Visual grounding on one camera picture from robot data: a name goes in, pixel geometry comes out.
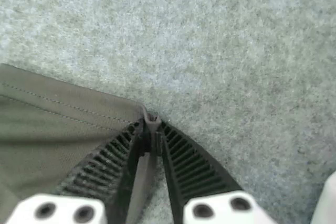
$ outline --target black gripper pad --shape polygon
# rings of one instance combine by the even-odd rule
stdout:
[[[228,171],[200,145],[163,122],[162,158],[175,224],[192,198],[241,190]]]
[[[124,223],[141,154],[143,122],[135,122],[88,154],[57,187],[55,194],[100,199],[108,223]]]

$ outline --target white plastic part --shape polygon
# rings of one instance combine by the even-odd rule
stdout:
[[[43,204],[55,204],[55,210],[47,218],[38,218],[37,210]],[[93,209],[93,216],[89,221],[78,222],[75,213],[81,207]],[[21,201],[5,224],[107,224],[105,207],[97,199],[36,194]]]
[[[246,210],[235,209],[235,202],[243,200],[249,206]],[[196,216],[197,207],[210,207],[212,216]],[[211,195],[191,199],[183,212],[183,224],[276,224],[256,203],[254,198],[244,191]]]
[[[336,223],[336,172],[325,182],[311,224]]]

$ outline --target olive green fabric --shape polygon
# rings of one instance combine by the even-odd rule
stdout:
[[[133,101],[0,65],[0,223],[142,116]]]

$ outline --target screw hole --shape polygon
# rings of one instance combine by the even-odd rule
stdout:
[[[93,215],[94,209],[89,206],[84,206],[77,209],[74,219],[77,223],[87,223],[93,218]]]
[[[56,205],[51,202],[44,203],[41,205],[35,212],[37,219],[46,219],[49,218],[55,212]]]
[[[214,215],[214,212],[208,205],[199,204],[194,207],[194,215],[200,218],[209,218]]]
[[[243,198],[234,198],[231,200],[231,206],[235,210],[249,210],[251,208],[250,203]]]

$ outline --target gray carpet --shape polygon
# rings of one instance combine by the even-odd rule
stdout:
[[[0,62],[143,102],[279,222],[336,170],[336,0],[0,0]],[[162,164],[142,224],[172,223]]]

